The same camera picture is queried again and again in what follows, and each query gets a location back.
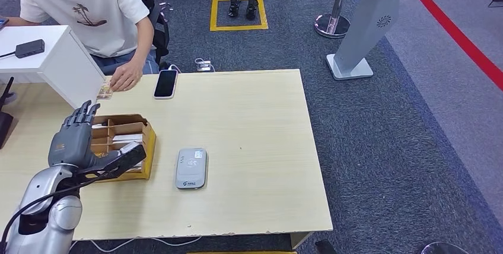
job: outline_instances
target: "black smartphone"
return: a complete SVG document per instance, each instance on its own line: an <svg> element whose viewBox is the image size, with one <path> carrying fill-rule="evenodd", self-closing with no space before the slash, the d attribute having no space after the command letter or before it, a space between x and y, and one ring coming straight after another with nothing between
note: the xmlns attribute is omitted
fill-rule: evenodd
<svg viewBox="0 0 503 254"><path fill-rule="evenodd" d="M178 72L176 70L162 70L157 79L157 86L154 91L155 99L171 99L174 96L176 86L176 78Z"/></svg>
<svg viewBox="0 0 503 254"><path fill-rule="evenodd" d="M0 30L4 28L9 22L8 18L0 17Z"/></svg>

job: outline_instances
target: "jeans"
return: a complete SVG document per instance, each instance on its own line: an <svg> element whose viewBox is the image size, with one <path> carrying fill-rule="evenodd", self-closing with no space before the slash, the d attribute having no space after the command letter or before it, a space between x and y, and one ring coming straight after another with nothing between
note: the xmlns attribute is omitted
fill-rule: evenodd
<svg viewBox="0 0 503 254"><path fill-rule="evenodd" d="M101 58L95 55L91 55L100 67L103 74L106 76L113 75L115 73L115 69L117 67L129 62L133 55L135 54L135 50L131 51L126 55L110 57L110 58ZM145 60L145 66L143 66L143 74L159 74L159 65L155 63L155 50L150 50L150 53L147 55L147 59Z"/></svg>

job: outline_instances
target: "stanchion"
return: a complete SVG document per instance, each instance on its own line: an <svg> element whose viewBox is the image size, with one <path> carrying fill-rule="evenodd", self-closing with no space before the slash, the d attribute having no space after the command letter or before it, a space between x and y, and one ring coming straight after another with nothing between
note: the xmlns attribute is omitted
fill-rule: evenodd
<svg viewBox="0 0 503 254"><path fill-rule="evenodd" d="M314 29L322 36L331 39L344 37L349 30L349 20L340 15L342 0L335 0L331 14L323 14L314 21Z"/></svg>
<svg viewBox="0 0 503 254"><path fill-rule="evenodd" d="M468 252L446 242L433 242L426 245L420 254L468 254Z"/></svg>
<svg viewBox="0 0 503 254"><path fill-rule="evenodd" d="M398 19L400 0L360 0L346 37L327 62L336 80L374 75L365 56Z"/></svg>

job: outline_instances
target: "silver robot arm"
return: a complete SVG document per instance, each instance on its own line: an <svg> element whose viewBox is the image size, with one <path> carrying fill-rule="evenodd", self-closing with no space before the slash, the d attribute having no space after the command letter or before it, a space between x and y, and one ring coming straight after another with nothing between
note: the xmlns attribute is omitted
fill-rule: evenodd
<svg viewBox="0 0 503 254"><path fill-rule="evenodd" d="M103 158L91 152L91 124L99 104L87 101L67 117L49 150L49 168L28 184L13 219L5 228L0 254L67 254L82 215L79 189L112 179L141 162L143 146L132 142ZM5 246L7 232L10 237Z"/></svg>
<svg viewBox="0 0 503 254"><path fill-rule="evenodd" d="M40 171L28 184L19 207L48 195L60 182L71 178L68 166L55 166ZM67 254L74 230L82 215L79 197L67 195L38 203L21 214L12 225L7 254Z"/></svg>

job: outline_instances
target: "card reader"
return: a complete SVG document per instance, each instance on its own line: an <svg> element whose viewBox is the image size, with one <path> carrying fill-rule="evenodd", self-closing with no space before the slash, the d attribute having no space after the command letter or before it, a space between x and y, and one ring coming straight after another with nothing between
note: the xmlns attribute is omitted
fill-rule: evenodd
<svg viewBox="0 0 503 254"><path fill-rule="evenodd" d="M203 148L182 149L178 153L175 185L179 189L199 189L206 182L208 154Z"/></svg>

